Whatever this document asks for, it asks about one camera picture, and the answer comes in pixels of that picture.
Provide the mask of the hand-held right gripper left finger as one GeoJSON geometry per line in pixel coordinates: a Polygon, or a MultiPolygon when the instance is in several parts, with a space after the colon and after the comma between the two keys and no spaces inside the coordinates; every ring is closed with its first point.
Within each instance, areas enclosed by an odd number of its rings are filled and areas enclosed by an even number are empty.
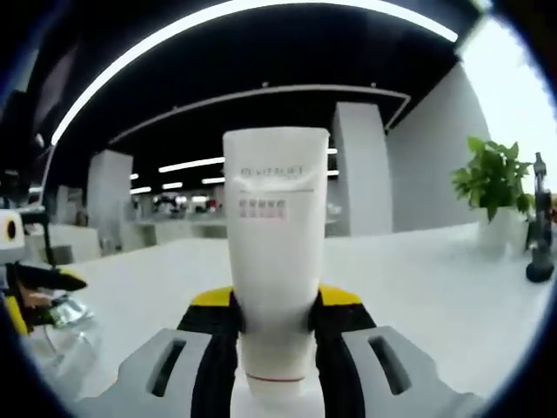
{"type": "Polygon", "coordinates": [[[78,402],[78,417],[228,417],[242,314],[231,290],[204,294],[178,327],[131,353],[102,394],[78,402]]]}

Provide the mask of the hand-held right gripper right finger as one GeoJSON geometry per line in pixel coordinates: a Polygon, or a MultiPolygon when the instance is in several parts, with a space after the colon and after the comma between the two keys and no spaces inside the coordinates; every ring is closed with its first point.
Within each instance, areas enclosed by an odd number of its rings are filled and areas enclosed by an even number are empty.
{"type": "Polygon", "coordinates": [[[483,399],[440,379],[433,358],[362,300],[322,285],[309,313],[327,417],[478,417],[483,399]]]}

